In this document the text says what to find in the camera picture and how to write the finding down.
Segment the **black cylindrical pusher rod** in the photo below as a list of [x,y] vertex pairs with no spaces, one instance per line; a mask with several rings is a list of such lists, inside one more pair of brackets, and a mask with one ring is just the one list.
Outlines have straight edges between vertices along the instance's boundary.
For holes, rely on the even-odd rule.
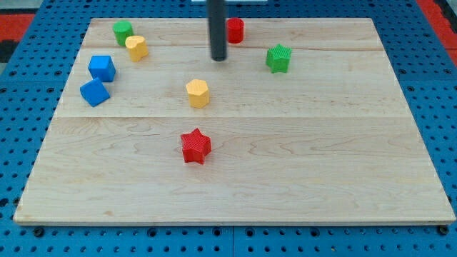
[[226,10],[224,0],[207,1],[207,20],[211,59],[225,61],[226,48]]

